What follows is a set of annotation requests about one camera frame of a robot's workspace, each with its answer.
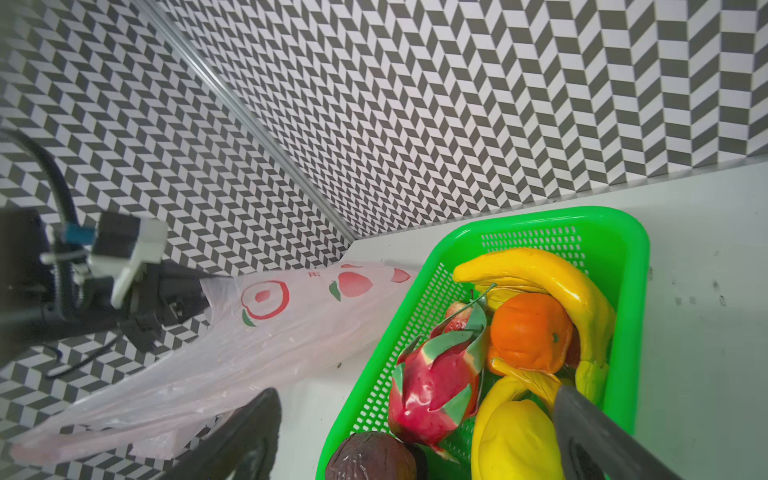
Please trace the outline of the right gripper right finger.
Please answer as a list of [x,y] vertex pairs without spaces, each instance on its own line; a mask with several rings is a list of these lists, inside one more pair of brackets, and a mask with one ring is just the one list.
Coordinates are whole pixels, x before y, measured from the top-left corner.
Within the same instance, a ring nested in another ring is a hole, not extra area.
[[567,479],[681,479],[574,387],[559,389],[553,420]]

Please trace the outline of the orange fake tangerine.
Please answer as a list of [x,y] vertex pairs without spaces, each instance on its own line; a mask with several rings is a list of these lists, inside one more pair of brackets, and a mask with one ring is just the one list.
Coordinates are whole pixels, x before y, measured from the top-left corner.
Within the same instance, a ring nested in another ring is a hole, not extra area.
[[524,293],[504,302],[490,326],[488,366],[501,358],[508,366],[554,374],[566,363],[575,327],[552,296]]

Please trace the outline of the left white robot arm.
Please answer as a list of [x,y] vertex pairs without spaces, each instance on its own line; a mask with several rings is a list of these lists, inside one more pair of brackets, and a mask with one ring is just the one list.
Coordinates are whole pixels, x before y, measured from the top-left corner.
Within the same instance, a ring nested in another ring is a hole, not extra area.
[[44,225],[34,209],[1,210],[1,364],[26,349],[96,333],[125,334],[139,351],[148,352],[164,328],[181,325],[209,307],[203,271],[163,261],[149,279],[129,291],[126,307],[109,305],[106,280],[88,280],[84,305],[75,319],[55,308],[55,275],[40,255],[47,251]]

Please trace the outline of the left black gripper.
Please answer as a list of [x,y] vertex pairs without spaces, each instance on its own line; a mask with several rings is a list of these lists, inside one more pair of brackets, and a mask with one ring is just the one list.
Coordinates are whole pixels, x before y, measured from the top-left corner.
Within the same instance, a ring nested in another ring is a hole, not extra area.
[[115,280],[87,279],[77,307],[77,319],[91,332],[117,331],[136,350],[155,349],[167,327],[181,325],[209,307],[201,281],[210,274],[164,260],[145,264],[129,284],[119,307],[111,304]]

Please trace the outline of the pink fake dragon fruit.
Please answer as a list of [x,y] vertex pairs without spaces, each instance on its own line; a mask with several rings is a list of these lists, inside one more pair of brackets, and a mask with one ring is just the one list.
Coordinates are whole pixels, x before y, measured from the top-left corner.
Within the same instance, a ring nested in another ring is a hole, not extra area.
[[464,305],[461,329],[448,317],[426,341],[414,339],[398,355],[391,373],[388,424],[393,435],[429,447],[451,459],[441,443],[478,410],[480,387],[490,343],[483,306]]

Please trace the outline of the pink printed plastic bag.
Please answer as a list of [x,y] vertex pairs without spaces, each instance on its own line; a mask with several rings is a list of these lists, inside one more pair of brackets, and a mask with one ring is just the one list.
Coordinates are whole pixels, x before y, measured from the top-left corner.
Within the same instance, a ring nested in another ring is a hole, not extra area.
[[341,262],[206,279],[201,337],[17,437],[11,457],[57,464],[125,446],[170,460],[211,418],[377,341],[414,278],[402,267]]

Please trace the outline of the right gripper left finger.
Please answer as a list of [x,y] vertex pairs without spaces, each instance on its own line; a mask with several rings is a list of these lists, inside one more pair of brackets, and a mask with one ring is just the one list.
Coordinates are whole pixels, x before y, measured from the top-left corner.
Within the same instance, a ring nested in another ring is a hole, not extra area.
[[267,479],[275,464],[282,409],[268,388],[184,456],[165,479]]

